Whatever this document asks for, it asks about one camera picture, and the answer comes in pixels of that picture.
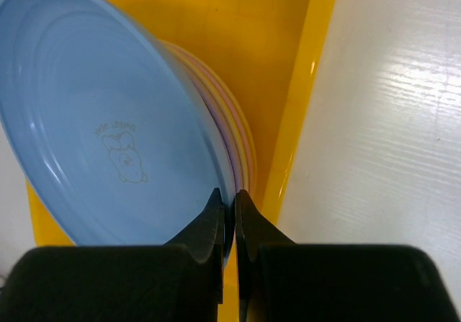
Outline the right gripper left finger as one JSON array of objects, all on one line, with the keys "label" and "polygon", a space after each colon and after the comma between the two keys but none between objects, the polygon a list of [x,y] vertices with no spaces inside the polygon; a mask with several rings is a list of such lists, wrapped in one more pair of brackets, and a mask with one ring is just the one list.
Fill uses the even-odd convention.
[{"label": "right gripper left finger", "polygon": [[1,289],[3,321],[216,321],[225,207],[218,189],[162,246],[44,246]]}]

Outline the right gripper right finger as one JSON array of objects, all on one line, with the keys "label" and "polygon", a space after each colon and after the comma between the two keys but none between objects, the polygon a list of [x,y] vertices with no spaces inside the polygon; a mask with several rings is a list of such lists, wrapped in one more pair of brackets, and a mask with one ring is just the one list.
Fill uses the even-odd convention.
[{"label": "right gripper right finger", "polygon": [[438,269],[404,245],[295,243],[235,198],[241,321],[458,321]]}]

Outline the light orange plate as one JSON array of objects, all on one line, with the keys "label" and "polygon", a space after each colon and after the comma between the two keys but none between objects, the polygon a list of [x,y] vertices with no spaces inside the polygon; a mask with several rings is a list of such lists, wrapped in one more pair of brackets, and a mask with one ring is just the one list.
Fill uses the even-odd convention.
[{"label": "light orange plate", "polygon": [[231,125],[235,126],[234,138],[241,150],[241,164],[248,172],[248,182],[246,183],[245,189],[249,191],[250,195],[253,195],[256,192],[256,149],[246,117],[232,91],[210,67],[189,52],[186,52],[184,56],[190,58],[192,62],[196,63],[200,68],[203,68],[205,76],[218,88],[221,95],[219,100],[223,100],[227,105],[226,118]]}]

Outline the blue plate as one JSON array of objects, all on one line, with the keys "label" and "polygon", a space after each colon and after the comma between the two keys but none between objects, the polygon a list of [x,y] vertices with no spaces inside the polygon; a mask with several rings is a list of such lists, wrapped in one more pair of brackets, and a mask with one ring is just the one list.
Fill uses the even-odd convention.
[{"label": "blue plate", "polygon": [[106,0],[1,0],[1,123],[78,246],[166,243],[214,189],[236,195],[223,138],[170,52]]}]

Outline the yellow plastic bin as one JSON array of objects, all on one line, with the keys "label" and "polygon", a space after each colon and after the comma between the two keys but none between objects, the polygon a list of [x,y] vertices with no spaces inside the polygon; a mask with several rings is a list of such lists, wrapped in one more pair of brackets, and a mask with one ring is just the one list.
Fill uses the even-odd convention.
[{"label": "yellow plastic bin", "polygon": [[240,104],[263,216],[282,209],[335,0],[108,0],[203,60]]}]

